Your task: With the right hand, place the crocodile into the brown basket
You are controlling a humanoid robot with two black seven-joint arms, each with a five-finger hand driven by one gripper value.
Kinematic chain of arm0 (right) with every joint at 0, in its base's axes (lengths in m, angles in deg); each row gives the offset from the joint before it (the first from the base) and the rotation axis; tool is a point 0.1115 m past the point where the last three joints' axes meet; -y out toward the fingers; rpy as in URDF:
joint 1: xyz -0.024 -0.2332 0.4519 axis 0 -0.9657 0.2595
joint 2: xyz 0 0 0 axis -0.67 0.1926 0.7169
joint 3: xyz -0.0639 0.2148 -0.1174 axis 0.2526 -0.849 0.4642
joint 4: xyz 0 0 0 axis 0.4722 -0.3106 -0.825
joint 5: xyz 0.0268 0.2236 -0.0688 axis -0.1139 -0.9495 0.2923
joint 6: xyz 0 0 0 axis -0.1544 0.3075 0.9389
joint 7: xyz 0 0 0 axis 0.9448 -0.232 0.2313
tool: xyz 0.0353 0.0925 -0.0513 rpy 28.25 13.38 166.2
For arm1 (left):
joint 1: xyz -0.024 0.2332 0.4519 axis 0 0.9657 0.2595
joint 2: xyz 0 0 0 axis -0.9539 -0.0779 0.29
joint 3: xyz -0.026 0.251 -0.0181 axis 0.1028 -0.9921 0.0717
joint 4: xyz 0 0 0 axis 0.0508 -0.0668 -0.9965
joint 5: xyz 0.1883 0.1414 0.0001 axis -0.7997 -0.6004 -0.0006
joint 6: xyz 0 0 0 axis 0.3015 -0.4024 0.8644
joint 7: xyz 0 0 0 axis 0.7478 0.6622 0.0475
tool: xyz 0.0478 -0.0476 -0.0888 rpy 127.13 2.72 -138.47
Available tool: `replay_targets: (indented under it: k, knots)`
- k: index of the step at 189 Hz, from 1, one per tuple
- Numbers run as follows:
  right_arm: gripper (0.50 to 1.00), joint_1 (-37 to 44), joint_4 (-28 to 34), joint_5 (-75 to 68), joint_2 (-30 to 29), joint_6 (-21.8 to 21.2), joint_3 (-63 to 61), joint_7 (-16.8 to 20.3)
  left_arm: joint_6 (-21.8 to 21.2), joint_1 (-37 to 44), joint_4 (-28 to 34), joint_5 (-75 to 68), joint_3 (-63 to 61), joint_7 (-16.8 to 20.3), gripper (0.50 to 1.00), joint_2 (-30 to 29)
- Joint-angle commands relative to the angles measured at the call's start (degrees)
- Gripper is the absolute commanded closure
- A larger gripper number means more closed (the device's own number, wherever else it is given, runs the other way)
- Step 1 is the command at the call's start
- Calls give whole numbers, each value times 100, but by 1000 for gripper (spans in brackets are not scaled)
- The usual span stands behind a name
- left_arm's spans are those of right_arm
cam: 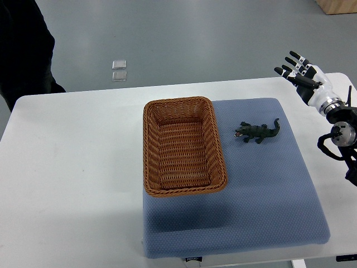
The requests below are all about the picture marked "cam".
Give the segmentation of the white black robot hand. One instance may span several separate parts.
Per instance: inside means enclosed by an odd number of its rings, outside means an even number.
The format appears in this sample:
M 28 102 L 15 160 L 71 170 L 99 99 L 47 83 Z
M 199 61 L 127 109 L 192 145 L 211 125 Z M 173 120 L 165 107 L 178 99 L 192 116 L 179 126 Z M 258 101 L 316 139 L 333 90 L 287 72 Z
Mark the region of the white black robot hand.
M 290 51 L 285 58 L 289 65 L 275 67 L 274 71 L 289 81 L 303 102 L 315 107 L 323 116 L 327 110 L 343 104 L 342 99 L 334 93 L 332 83 L 326 74 L 302 55 Z

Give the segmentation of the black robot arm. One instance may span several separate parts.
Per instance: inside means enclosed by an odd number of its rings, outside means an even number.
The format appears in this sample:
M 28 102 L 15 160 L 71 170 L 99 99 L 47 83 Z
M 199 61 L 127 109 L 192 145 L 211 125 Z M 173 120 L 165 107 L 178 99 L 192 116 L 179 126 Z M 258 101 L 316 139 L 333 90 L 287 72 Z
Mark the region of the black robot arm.
M 331 131 L 319 137 L 317 147 L 328 157 L 344 161 L 348 167 L 345 179 L 356 185 L 356 108 L 351 105 L 352 86 L 349 86 L 345 103 L 333 102 L 327 108 L 326 118 L 332 124 Z M 341 155 L 335 155 L 325 145 L 330 139 L 337 146 Z

